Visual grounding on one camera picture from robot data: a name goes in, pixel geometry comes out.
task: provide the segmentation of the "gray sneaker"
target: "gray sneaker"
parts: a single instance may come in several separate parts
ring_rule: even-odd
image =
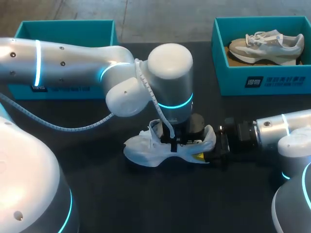
[[[296,65],[303,48],[303,34],[285,36],[277,30],[246,34],[245,39],[233,40],[229,45],[229,51],[246,63],[267,59],[282,66]]]

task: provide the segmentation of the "shoe sole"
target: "shoe sole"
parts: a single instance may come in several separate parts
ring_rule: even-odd
[[[260,60],[270,60],[270,61],[272,61],[278,65],[281,65],[281,66],[295,66],[296,65],[296,59],[293,59],[293,58],[284,58],[284,57],[275,57],[275,56],[244,57],[244,56],[238,55],[232,51],[230,51],[230,53],[232,53],[232,55],[234,55],[235,57],[237,57],[241,61],[246,62],[246,63],[250,63],[250,64],[253,64],[253,63],[260,61]]]

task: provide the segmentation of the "cable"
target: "cable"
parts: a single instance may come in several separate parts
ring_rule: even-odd
[[[173,129],[173,126],[169,123],[169,121],[165,118],[157,100],[156,97],[154,95],[154,92],[152,91],[147,79],[145,78],[145,76],[142,74],[141,70],[140,70],[140,63],[141,60],[139,59],[135,59],[135,72],[136,72],[136,77],[140,77],[142,84],[144,85],[144,87],[149,91],[149,94],[151,96],[152,102],[154,103],[155,109],[157,111],[157,113],[159,114],[161,120],[163,121],[163,123],[169,128],[170,130],[170,138],[175,138],[175,132]]]
[[[64,131],[64,132],[80,132],[80,131],[90,130],[90,129],[93,129],[97,126],[100,126],[101,124],[108,121],[111,117],[113,117],[113,113],[111,113],[108,116],[106,116],[104,119],[101,119],[100,121],[97,121],[96,123],[91,124],[91,125],[87,125],[87,126],[83,126],[83,127],[79,127],[79,128],[64,128],[64,127],[60,127],[60,126],[48,123],[47,121],[37,117],[36,115],[32,114],[31,112],[29,112],[28,110],[26,110],[25,108],[23,108],[22,106],[20,106],[19,104],[17,104],[13,100],[11,100],[10,98],[6,97],[2,93],[0,93],[0,99],[2,99],[3,101],[7,102],[10,105],[12,105],[17,110],[21,111],[22,113],[26,114],[27,116],[36,120],[37,122],[39,122],[39,123],[41,123],[47,127],[50,127],[54,130],[59,130],[59,131]]]

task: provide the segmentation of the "concrete floor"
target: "concrete floor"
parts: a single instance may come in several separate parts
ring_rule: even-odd
[[[215,17],[305,15],[310,0],[0,0],[0,36],[23,20],[114,19],[121,42],[209,41]]]

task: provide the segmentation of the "logo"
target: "logo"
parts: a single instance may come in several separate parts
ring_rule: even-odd
[[[33,92],[47,92],[47,88],[45,86],[30,86]]]
[[[263,76],[250,76],[246,80],[245,88],[260,87]]]

